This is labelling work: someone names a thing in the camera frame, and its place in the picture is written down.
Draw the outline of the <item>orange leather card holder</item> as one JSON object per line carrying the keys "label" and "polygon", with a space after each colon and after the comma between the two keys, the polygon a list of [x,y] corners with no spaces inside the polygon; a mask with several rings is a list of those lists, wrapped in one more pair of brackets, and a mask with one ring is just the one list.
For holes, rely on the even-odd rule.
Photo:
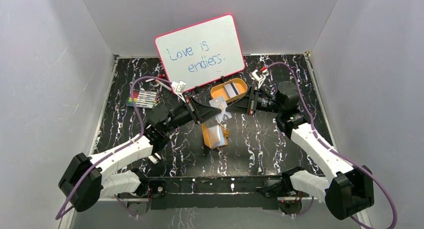
{"label": "orange leather card holder", "polygon": [[230,133],[222,125],[207,127],[204,123],[201,125],[203,142],[210,149],[225,147],[229,144],[228,137]]}

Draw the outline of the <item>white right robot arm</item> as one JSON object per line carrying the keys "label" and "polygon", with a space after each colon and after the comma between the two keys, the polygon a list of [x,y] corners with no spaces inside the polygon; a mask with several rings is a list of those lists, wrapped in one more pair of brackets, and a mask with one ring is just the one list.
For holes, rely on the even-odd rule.
{"label": "white right robot arm", "polygon": [[283,81],[270,98],[262,90],[250,87],[240,99],[232,102],[226,111],[254,115],[256,111],[276,113],[277,128],[293,143],[301,147],[323,172],[323,176],[309,173],[297,166],[281,174],[281,181],[260,189],[295,196],[303,192],[325,202],[330,213],[344,220],[374,205],[374,185],[371,171],[350,165],[334,154],[334,149],[313,129],[310,118],[298,109],[303,97],[296,84]]}

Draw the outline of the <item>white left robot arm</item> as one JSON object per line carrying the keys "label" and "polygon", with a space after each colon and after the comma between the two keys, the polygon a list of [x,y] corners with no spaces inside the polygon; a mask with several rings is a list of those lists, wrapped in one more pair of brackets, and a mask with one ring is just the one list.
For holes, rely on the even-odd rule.
{"label": "white left robot arm", "polygon": [[170,132],[190,122],[204,123],[221,112],[191,96],[172,110],[165,105],[154,107],[143,124],[143,132],[134,138],[102,153],[90,156],[79,153],[72,158],[58,183],[66,203],[83,212],[100,198],[122,193],[144,197],[150,191],[145,174],[137,168],[118,171],[144,158],[157,164],[162,159],[159,151],[170,141]]}

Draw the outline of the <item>card with black stripe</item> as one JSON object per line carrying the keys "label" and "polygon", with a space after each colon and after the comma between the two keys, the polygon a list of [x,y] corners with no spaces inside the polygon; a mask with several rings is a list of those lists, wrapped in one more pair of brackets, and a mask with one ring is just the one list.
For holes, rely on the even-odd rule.
{"label": "card with black stripe", "polygon": [[224,85],[224,90],[228,96],[228,98],[234,98],[240,94],[236,84],[234,82],[227,83]]}

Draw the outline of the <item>orange oval tray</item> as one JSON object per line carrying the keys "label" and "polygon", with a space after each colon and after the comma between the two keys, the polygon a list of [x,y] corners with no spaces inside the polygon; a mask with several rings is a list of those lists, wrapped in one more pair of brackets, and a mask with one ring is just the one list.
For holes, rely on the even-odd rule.
{"label": "orange oval tray", "polygon": [[233,78],[214,86],[210,90],[210,96],[212,99],[222,97],[227,104],[230,104],[244,97],[248,89],[249,87],[243,79]]}

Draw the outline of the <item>black whiteboard stand foot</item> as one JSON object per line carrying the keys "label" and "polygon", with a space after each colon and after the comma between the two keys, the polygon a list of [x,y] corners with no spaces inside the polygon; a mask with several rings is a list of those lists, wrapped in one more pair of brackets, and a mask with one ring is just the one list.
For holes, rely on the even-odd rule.
{"label": "black whiteboard stand foot", "polygon": [[224,76],[221,76],[220,77],[220,80],[221,80],[222,83],[225,83],[225,82],[228,81],[228,79],[226,77],[224,77]]}

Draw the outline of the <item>white marker pen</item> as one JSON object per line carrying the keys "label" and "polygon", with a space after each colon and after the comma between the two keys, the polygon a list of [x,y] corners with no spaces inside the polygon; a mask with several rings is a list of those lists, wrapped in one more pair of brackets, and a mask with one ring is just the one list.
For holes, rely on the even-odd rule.
{"label": "white marker pen", "polygon": [[166,88],[167,90],[172,91],[172,88],[170,86],[166,85],[165,83],[163,83],[162,81],[156,79],[155,82],[157,84],[161,85],[162,87]]}

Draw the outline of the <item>pack of coloured markers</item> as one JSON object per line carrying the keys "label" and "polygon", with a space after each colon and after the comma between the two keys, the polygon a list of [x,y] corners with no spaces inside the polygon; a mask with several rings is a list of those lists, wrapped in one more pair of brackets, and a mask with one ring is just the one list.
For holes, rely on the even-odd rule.
{"label": "pack of coloured markers", "polygon": [[158,104],[157,91],[134,90],[132,96],[137,108],[152,109]]}

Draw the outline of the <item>pink framed whiteboard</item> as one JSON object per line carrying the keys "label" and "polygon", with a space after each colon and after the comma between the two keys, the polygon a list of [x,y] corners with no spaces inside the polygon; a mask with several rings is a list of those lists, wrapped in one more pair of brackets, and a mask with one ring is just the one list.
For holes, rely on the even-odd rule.
{"label": "pink framed whiteboard", "polygon": [[185,82],[186,92],[246,67],[231,13],[159,35],[154,44],[168,80]]}

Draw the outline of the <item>small white object on table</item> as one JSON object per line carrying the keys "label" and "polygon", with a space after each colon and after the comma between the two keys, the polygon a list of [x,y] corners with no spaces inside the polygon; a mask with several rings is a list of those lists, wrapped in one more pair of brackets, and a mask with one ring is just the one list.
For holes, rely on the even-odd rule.
{"label": "small white object on table", "polygon": [[158,153],[151,154],[147,157],[153,164],[158,164],[162,160],[162,156]]}

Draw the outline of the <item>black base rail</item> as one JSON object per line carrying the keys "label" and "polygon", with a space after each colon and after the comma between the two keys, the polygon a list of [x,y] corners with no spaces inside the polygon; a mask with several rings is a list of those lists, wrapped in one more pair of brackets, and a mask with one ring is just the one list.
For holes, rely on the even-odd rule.
{"label": "black base rail", "polygon": [[140,192],[117,196],[131,209],[144,202],[149,210],[260,208],[294,217],[311,207],[309,194],[287,189],[279,175],[148,177],[142,180]]}

